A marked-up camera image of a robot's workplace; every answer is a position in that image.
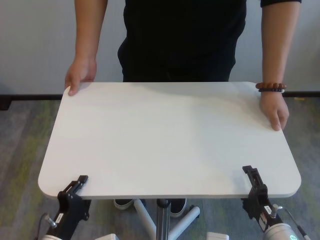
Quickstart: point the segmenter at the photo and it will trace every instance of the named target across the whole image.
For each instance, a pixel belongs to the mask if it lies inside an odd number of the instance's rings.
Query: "black baseboard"
[[[320,91],[286,91],[284,98],[319,98]],[[12,101],[61,100],[62,94],[0,95],[0,111],[9,109]]]
[[[284,98],[319,98],[320,91],[285,91]]]
[[[12,101],[61,100],[62,94],[0,95],[0,111],[9,109]]]

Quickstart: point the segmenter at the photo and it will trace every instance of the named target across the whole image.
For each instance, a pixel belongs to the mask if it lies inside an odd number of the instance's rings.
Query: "white wall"
[[[247,0],[246,25],[238,40],[230,81],[262,79],[260,1]],[[320,1],[302,0],[284,81],[291,91],[320,91]]]
[[[231,81],[261,81],[261,9],[247,1]],[[126,30],[125,0],[109,0],[97,55],[96,81],[121,81],[118,47]],[[288,60],[290,90],[320,91],[320,1],[304,0]],[[59,94],[73,60],[75,13],[69,0],[1,0],[0,94]]]

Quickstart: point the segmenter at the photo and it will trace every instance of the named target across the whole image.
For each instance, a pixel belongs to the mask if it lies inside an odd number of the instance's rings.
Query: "sticker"
[[[262,229],[263,231],[266,230],[267,218],[266,218],[266,216],[265,216],[263,213],[261,213],[261,215],[260,215],[259,225],[260,225],[260,227],[261,227],[261,229]]]
[[[64,215],[63,213],[60,213],[60,214],[58,215],[58,217],[57,217],[56,220],[55,220],[55,223],[56,223],[56,224],[60,223],[63,215]]]
[[[269,206],[264,206],[264,209],[269,215],[271,214],[271,208]]]

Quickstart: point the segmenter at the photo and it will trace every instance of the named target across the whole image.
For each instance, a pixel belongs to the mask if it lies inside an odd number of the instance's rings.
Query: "right hand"
[[[97,73],[95,59],[88,57],[75,57],[68,69],[64,80],[64,89],[70,86],[69,96],[75,95],[79,90],[80,83],[93,82]]]

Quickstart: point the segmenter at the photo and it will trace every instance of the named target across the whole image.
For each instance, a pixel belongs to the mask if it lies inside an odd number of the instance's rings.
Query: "beaded bracelet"
[[[259,92],[279,92],[284,93],[287,85],[283,83],[259,82],[255,85]]]
[[[285,90],[282,88],[260,88],[259,92],[260,93],[262,93],[262,92],[279,92],[279,93],[283,94],[285,92]]]

